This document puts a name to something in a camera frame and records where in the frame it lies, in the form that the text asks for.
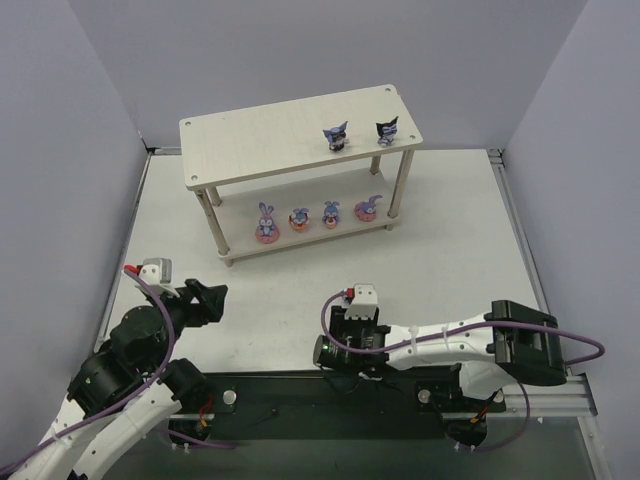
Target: gray wall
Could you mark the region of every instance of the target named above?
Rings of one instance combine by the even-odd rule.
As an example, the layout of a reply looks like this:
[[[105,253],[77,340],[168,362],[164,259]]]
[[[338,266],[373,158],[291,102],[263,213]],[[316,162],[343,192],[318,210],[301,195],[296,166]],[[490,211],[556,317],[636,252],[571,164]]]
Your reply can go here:
[[[179,146],[184,117],[393,83],[437,148],[505,146],[585,0],[70,3],[148,145]]]
[[[639,18],[636,0],[587,3],[505,160],[552,312],[608,346],[585,369],[616,478],[629,479],[640,471]]]
[[[93,343],[146,153],[65,0],[0,3],[0,60],[3,465]]]

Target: toy figurine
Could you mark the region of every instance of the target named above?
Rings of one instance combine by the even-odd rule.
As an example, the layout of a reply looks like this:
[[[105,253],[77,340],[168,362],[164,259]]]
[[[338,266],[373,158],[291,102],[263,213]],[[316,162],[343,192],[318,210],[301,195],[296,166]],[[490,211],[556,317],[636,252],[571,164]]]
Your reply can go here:
[[[378,129],[378,145],[381,147],[388,147],[393,143],[393,137],[398,133],[398,117],[391,120],[389,123],[376,123]]]
[[[293,213],[289,215],[289,225],[296,232],[302,232],[309,226],[309,209],[294,208]]]
[[[329,149],[333,152],[339,152],[344,148],[345,139],[347,138],[347,122],[338,127],[329,130],[323,130],[324,136],[329,141]]]
[[[340,217],[338,216],[338,206],[339,202],[324,202],[326,205],[324,209],[324,216],[322,217],[322,223],[324,223],[325,227],[329,230],[333,230],[338,226],[338,222],[340,221]]]
[[[280,238],[280,229],[276,226],[276,223],[273,221],[273,217],[271,216],[271,212],[273,212],[273,205],[269,205],[267,207],[263,202],[260,202],[259,206],[260,211],[262,212],[262,217],[260,218],[258,228],[256,228],[256,238],[260,243],[268,245]]]
[[[363,222],[371,222],[376,219],[376,200],[382,198],[382,195],[374,195],[367,202],[360,202],[356,205],[354,211],[356,217]]]

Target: gray floor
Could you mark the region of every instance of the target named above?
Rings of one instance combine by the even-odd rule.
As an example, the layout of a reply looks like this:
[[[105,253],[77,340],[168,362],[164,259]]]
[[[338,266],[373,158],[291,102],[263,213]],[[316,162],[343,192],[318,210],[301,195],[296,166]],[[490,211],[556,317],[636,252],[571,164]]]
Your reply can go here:
[[[519,419],[492,420],[486,441],[517,430]],[[144,479],[542,479],[588,480],[591,473],[575,419],[532,421],[523,437],[491,453],[456,453],[437,441],[260,441],[235,451],[172,452],[150,435],[122,457],[107,480]]]

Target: cable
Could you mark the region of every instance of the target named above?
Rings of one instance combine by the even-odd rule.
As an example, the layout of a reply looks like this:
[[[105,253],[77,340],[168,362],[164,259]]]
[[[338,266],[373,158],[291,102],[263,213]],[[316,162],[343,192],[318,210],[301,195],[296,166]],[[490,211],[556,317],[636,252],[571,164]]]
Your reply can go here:
[[[184,433],[176,432],[175,430],[169,430],[168,428],[155,427],[153,431],[173,435],[174,437],[181,438],[189,443],[198,445],[200,447],[220,448],[222,450],[235,450],[235,448],[237,447],[235,443],[205,442],[203,440],[198,440],[197,438],[185,435]]]
[[[164,318],[164,321],[167,325],[167,334],[169,337],[167,354],[164,356],[162,363],[160,364],[158,369],[155,371],[155,373],[149,378],[149,380],[147,380],[144,384],[142,384],[138,389],[133,391],[131,394],[129,394],[127,397],[123,398],[119,402],[116,402],[110,407],[104,409],[100,413],[97,413],[91,417],[88,417],[82,420],[81,422],[78,422],[75,425],[71,425],[70,427],[65,428],[64,430],[58,432],[58,434],[56,435],[57,437],[64,437],[66,435],[69,435],[70,433],[75,432],[79,428],[89,425],[90,423],[93,423],[96,420],[104,418],[107,415],[111,415],[112,413],[124,407],[127,403],[129,403],[135,397],[140,395],[144,390],[146,390],[151,385],[153,385],[153,383],[160,377],[164,369],[167,367],[169,360],[171,360],[171,355],[173,354],[173,347],[175,346],[175,343],[176,343],[176,336],[175,336],[175,332],[173,331],[173,322],[171,320],[171,315],[169,315],[169,311],[164,306],[164,303],[162,303],[162,300],[160,300],[160,297],[151,289],[151,287],[144,280],[141,280],[135,273],[131,272],[130,270],[124,270],[124,274],[132,278],[138,285],[140,285],[140,288],[147,295],[149,295],[149,297],[151,297],[151,299],[153,300],[153,303],[155,303],[158,309],[160,310],[160,313],[162,314],[162,318]],[[27,453],[20,460],[17,460],[13,463],[10,463],[9,465],[5,465],[4,467],[2,467],[0,469],[0,475],[13,473],[15,470],[20,468],[22,464],[24,464],[24,462],[29,460],[31,457],[33,457],[37,453],[40,453],[42,450],[47,448],[53,442],[55,442],[55,439],[53,437],[48,438],[47,440],[42,442],[40,445],[35,447],[33,450],[31,450],[29,453]]]
[[[331,333],[329,332],[329,329],[327,328],[326,314],[327,314],[327,309],[329,308],[329,305],[331,304],[331,302],[333,302],[334,300],[336,300],[338,298],[342,298],[342,297],[344,297],[344,292],[338,292],[335,295],[332,295],[324,303],[324,305],[322,306],[322,312],[320,313],[320,321],[322,323],[322,330],[324,332],[324,335],[336,347],[341,348],[342,350],[345,350],[345,351],[350,352],[350,353],[358,353],[358,354],[361,354],[361,355],[374,355],[376,353],[384,353],[384,352],[388,352],[388,351],[391,351],[391,350],[396,350],[398,348],[406,347],[408,345],[411,345],[412,340],[403,340],[402,342],[394,343],[393,345],[388,345],[386,347],[363,349],[363,348],[349,347],[347,345],[344,345],[343,343],[340,343],[333,335],[331,335]],[[540,333],[546,333],[546,334],[551,334],[551,335],[558,335],[560,337],[565,337],[565,338],[569,338],[571,340],[576,340],[578,342],[586,343],[586,344],[594,346],[594,347],[596,347],[598,349],[598,351],[596,353],[592,353],[592,354],[589,354],[589,355],[584,355],[582,357],[578,357],[578,358],[574,358],[574,359],[566,361],[565,362],[566,366],[575,365],[577,363],[582,363],[582,362],[587,362],[589,360],[593,360],[595,358],[599,358],[602,355],[604,355],[604,353],[605,353],[604,345],[602,343],[598,342],[597,340],[593,340],[591,338],[587,338],[587,337],[584,337],[582,335],[578,335],[576,333],[566,332],[564,330],[558,330],[556,328],[551,328],[551,327],[545,327],[543,325],[533,325],[533,324],[530,324],[530,323],[510,322],[510,321],[506,321],[506,320],[489,320],[489,321],[486,321],[486,322],[483,322],[483,323],[472,323],[470,325],[465,325],[463,327],[453,328],[451,330],[448,330],[447,332],[432,333],[430,335],[422,335],[421,337],[417,337],[414,341],[416,343],[421,343],[421,342],[428,342],[430,340],[439,340],[441,338],[444,338],[445,334],[447,335],[447,337],[449,337],[451,335],[458,335],[460,333],[468,332],[470,330],[475,330],[477,328],[486,328],[486,327],[515,328],[515,329],[519,329],[519,330],[531,330],[533,332],[540,332]]]
[[[469,450],[472,452],[478,452],[478,453],[491,452],[493,450],[498,450],[499,448],[509,445],[511,442],[514,442],[515,440],[520,438],[522,435],[524,435],[524,432],[527,431],[527,427],[529,427],[529,420],[531,420],[531,402],[529,401],[529,395],[527,395],[527,391],[524,389],[524,385],[522,385],[521,383],[518,383],[518,386],[520,387],[520,390],[522,390],[522,395],[524,396],[524,403],[527,406],[527,413],[524,417],[524,423],[522,424],[522,426],[517,432],[515,432],[513,435],[505,438],[504,440],[498,443],[494,443],[493,445],[487,445],[486,447],[480,446],[480,447],[471,448],[469,445],[465,445],[460,442],[458,442],[457,445],[460,445],[465,450]]]

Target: shelf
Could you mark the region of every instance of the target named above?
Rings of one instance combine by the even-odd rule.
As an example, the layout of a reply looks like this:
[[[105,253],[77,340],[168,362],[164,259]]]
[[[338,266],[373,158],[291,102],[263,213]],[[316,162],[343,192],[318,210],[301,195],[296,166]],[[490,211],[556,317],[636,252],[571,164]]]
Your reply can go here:
[[[376,122],[398,116],[390,147]],[[348,144],[329,150],[322,130],[348,121]],[[415,150],[422,136],[393,85],[202,115],[180,121],[188,190],[227,185],[359,158]]]
[[[353,212],[356,203],[376,194],[383,195],[376,202],[377,218],[372,222],[358,220]],[[247,257],[390,225],[398,218],[387,216],[391,196],[382,172],[371,175],[367,168],[223,197],[222,205],[215,207],[215,212],[230,251],[220,258]],[[328,200],[340,202],[340,223],[333,230],[322,223],[324,202]],[[263,245],[255,238],[260,202],[275,207],[272,216],[280,229],[280,238],[270,245]],[[303,207],[310,210],[310,224],[307,230],[296,232],[289,226],[289,214],[294,208]]]

